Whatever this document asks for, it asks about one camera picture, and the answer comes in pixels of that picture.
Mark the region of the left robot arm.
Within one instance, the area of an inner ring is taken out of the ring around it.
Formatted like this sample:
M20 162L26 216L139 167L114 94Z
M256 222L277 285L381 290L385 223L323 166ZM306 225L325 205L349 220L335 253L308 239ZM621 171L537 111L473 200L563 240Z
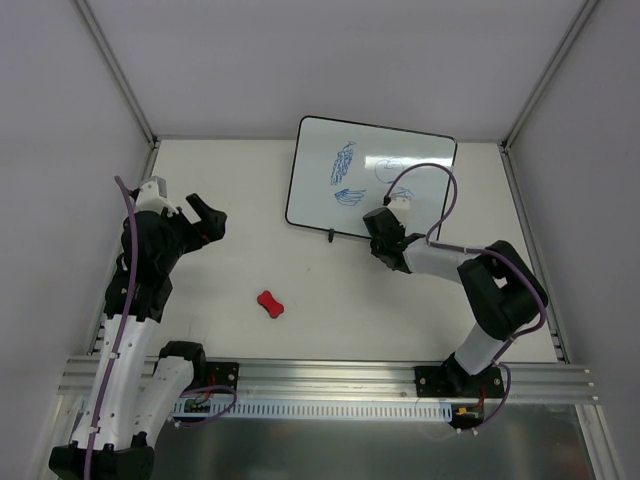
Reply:
M178 260L226 233L227 215L197 194L186 198L198 216L190 222L160 194L125 201L122 252L105 292L104 337L85 412L68 444L52 449L49 468L61 479L147 479L155 443L184 391L208 379L199 343L170 341L152 379L143 385L147 349L172 292Z

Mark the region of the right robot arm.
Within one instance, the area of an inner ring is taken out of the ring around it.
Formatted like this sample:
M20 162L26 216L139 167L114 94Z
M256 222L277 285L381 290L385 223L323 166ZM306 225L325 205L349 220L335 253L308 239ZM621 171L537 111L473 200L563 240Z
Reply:
M424 274L462 286L475 325L433 372L417 374L420 396L473 397L498 373L497 359L519 331L543 319L548 296L514 247L498 240L484 248L446 246L408 234L388 207L363 216L374 257L388 268Z

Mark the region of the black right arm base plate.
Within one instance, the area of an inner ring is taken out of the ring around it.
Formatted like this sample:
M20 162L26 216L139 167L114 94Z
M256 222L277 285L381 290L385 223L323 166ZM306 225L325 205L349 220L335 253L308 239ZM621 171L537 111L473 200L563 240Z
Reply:
M419 398L502 398L505 386L501 370L488 367L477 375L446 365L414 368L416 395Z

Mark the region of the white whiteboard black frame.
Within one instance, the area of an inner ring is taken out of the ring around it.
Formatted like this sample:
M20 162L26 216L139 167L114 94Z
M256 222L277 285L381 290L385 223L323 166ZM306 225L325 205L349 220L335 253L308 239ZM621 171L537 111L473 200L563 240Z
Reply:
M385 195L404 199L410 233L445 211L457 153L454 138L317 116L301 119L285 219L298 227L367 238L362 217Z

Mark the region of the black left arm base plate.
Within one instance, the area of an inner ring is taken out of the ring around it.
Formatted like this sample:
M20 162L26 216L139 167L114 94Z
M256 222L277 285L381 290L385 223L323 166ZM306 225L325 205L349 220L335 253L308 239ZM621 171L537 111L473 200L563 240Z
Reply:
M208 361L205 386L226 386L237 389L240 364L230 361Z

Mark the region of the red whiteboard eraser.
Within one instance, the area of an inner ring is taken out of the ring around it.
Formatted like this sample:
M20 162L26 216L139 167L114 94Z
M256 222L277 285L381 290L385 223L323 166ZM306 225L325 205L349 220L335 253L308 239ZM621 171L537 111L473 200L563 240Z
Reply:
M257 296L256 301L272 319L277 319L285 311L284 305L280 303L269 290L261 292Z

